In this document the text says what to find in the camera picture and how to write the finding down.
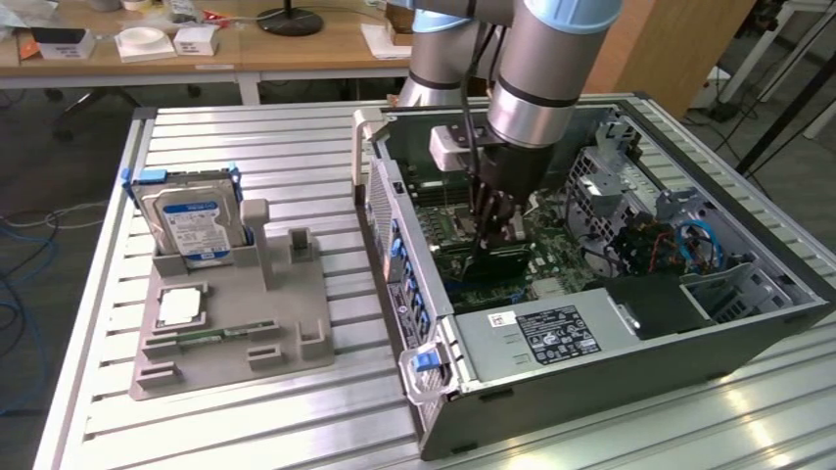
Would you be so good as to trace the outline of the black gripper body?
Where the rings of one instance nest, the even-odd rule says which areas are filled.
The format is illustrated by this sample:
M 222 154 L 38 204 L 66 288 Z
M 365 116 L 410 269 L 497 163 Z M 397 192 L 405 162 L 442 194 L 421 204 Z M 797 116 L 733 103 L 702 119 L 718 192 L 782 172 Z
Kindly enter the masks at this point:
M 529 195 L 541 185 L 551 157 L 551 145 L 541 148 L 511 144 L 479 147 L 474 188 L 507 195 Z

